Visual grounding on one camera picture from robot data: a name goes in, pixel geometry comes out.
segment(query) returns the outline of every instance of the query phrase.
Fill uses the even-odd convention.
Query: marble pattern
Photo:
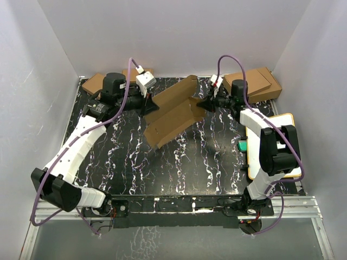
[[[158,78],[152,92],[156,95],[179,80]],[[196,96],[206,95],[207,80],[198,79]],[[66,138],[88,98],[79,86]],[[256,106],[265,115],[273,115],[269,101]],[[242,194],[248,185],[246,172],[240,170],[245,157],[237,149],[245,127],[225,109],[207,113],[204,121],[193,124],[161,149],[148,145],[145,128],[145,121],[135,111],[123,112],[95,143],[80,166],[75,184],[111,194],[148,195]],[[281,184],[277,189],[297,194],[295,184]]]

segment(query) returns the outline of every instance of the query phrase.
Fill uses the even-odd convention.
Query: brown cardboard box
[[[224,76],[223,85],[230,93],[232,88],[232,81],[243,79],[242,73],[233,73]],[[257,70],[251,69],[246,72],[246,79],[248,83],[248,95],[254,95],[271,86],[271,83]]]
[[[160,107],[147,116],[144,135],[154,148],[161,148],[195,122],[202,121],[205,110],[197,107],[198,98],[191,97],[197,88],[197,76],[190,75],[153,97]]]
[[[276,99],[281,94],[282,88],[278,84],[277,80],[273,77],[268,68],[263,67],[257,69],[270,83],[271,86],[259,93],[253,94],[248,98],[249,103],[257,103],[260,101]]]
[[[153,74],[153,69],[144,69],[146,72],[150,72],[150,73],[152,73],[152,75],[154,75]],[[123,75],[125,75],[125,79],[127,79],[126,77],[127,77],[127,73],[128,73],[128,70],[127,69],[123,69],[123,71],[121,72]],[[136,69],[131,69],[131,71],[130,71],[130,82],[132,82],[132,83],[134,83],[134,82],[136,82],[136,76],[137,75],[139,75],[138,73],[137,73],[137,70]]]
[[[105,75],[96,73],[89,80],[82,84],[82,88],[88,93],[93,95],[99,89],[102,89],[102,82],[104,80]]]

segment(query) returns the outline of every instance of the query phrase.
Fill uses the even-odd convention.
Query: gray wall
[[[337,259],[347,258],[347,3],[312,1],[274,75],[294,114],[307,176]]]
[[[57,152],[78,77],[35,0],[0,1],[0,259],[18,259],[35,195]]]
[[[310,0],[38,2],[79,75],[117,72],[134,57],[176,77],[216,73],[222,54],[273,69]]]

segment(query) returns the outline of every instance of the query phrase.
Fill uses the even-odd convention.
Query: gray floor
[[[323,258],[311,219],[282,219],[255,238],[222,227],[136,227],[113,229],[101,239],[82,221],[52,220],[40,228],[31,259]]]

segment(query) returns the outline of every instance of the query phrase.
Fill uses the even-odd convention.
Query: cable connector
[[[147,89],[151,89],[156,82],[156,79],[149,71],[136,76],[136,84],[140,87],[143,97],[146,96]]]
[[[218,77],[218,80],[217,80],[216,74],[213,74],[208,80],[208,85],[213,86],[215,88],[214,97],[216,97],[222,82],[223,82],[222,77]]]
[[[136,68],[137,73],[138,74],[142,74],[143,72],[145,72],[145,70],[142,68],[142,66],[139,66],[138,68]]]

